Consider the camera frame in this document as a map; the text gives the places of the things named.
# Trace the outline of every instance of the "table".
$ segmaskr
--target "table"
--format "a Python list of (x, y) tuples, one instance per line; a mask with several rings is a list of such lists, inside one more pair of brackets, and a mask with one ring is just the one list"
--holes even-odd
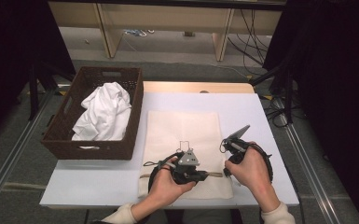
[(273, 35), (284, 0), (269, 1), (117, 1), (50, 0), (59, 26), (97, 28), (106, 56), (113, 58), (123, 29), (211, 33), (215, 57), (223, 61), (228, 34)]
[[(270, 161), (274, 170), (273, 186), (279, 198), (288, 205), (298, 205), (297, 195), (252, 86), (245, 83), (185, 82), (144, 82), (144, 86), (141, 120), (132, 159), (58, 161), (41, 205), (50, 208), (98, 208), (119, 207), (124, 203), (138, 202), (138, 177), (145, 143), (146, 114), (151, 109), (216, 111), (223, 136), (229, 136), (244, 125), (250, 124), (251, 128), (242, 138), (256, 141), (272, 154)], [(258, 206), (248, 188), (233, 184), (233, 192), (234, 197), (231, 199), (178, 200), (166, 208)]]

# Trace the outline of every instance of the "hand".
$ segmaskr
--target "hand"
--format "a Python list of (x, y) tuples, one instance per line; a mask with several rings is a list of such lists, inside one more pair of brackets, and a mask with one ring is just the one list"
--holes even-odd
[[(173, 163), (176, 159), (172, 158), (169, 162)], [(147, 217), (161, 207), (174, 203), (182, 194), (196, 186), (196, 182), (189, 182), (184, 185), (176, 184), (171, 176), (170, 167), (163, 165), (162, 168), (164, 169), (157, 172), (149, 194), (143, 201), (133, 205), (131, 208), (132, 216), (137, 221)]]
[(269, 181), (267, 165), (254, 148), (248, 147), (240, 164), (226, 161), (225, 166), (241, 184), (251, 190), (263, 212), (270, 212), (279, 206), (280, 201)]

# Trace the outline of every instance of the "wicker basket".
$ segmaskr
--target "wicker basket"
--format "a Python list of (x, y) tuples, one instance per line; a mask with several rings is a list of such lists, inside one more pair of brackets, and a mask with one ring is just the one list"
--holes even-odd
[[(117, 82), (131, 97), (131, 114), (124, 137), (120, 141), (72, 141), (72, 128), (85, 111), (81, 102), (106, 82)], [(41, 143), (59, 160), (130, 160), (143, 97), (140, 68), (82, 67)]]

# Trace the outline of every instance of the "white towel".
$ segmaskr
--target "white towel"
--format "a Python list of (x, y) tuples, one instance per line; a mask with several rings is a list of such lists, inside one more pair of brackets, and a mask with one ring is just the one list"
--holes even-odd
[(83, 100), (72, 140), (121, 140), (131, 113), (130, 95), (118, 83), (104, 83)]
[[(143, 164), (158, 162), (176, 152), (180, 141), (188, 141), (200, 162), (197, 170), (223, 173), (225, 154), (219, 151), (222, 135), (215, 112), (149, 111)], [(140, 175), (150, 174), (155, 166), (143, 166)], [(149, 178), (140, 178), (138, 196), (148, 193)], [(208, 176), (182, 199), (227, 199), (233, 197), (227, 177)]]

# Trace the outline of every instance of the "white sleeve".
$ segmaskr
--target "white sleeve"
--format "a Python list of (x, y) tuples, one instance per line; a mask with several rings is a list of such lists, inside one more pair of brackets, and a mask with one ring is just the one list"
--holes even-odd
[(136, 223), (135, 218), (132, 216), (131, 207), (133, 203), (126, 203), (119, 207), (119, 209), (109, 217), (103, 219), (104, 222), (108, 223), (119, 223), (119, 224), (132, 224)]
[(265, 224), (294, 224), (295, 218), (287, 211), (287, 206), (283, 202), (275, 210), (268, 213), (261, 213)]

